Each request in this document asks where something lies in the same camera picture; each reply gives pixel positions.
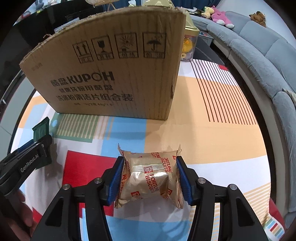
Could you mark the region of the person left hand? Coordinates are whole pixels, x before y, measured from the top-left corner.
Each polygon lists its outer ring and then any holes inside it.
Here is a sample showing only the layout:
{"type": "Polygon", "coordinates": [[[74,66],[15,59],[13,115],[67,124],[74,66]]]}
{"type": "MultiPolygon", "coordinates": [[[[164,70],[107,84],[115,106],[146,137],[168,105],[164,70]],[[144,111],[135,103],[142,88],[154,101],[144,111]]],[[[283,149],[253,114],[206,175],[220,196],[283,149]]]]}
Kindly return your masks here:
{"type": "Polygon", "coordinates": [[[13,195],[13,201],[16,203],[16,210],[8,206],[9,200],[1,195],[1,212],[4,219],[19,240],[31,240],[37,227],[33,211],[25,204],[26,198],[20,189],[13,195]]]}

